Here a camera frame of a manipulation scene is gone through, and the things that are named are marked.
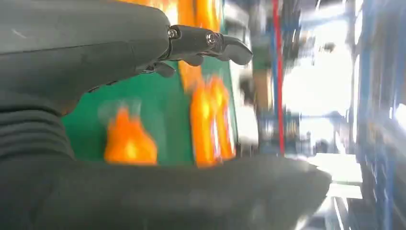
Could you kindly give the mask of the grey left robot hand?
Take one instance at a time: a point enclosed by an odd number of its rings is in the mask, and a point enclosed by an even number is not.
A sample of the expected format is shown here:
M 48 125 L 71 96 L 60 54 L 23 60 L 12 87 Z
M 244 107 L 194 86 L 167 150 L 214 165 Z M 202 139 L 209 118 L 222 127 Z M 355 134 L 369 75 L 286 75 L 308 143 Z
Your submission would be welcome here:
M 239 39 L 171 25 L 117 0 L 0 3 L 0 227 L 3 230 L 293 230 L 331 176 L 257 155 L 198 169 L 77 161 L 61 118 L 100 86 L 203 56 L 246 65 Z

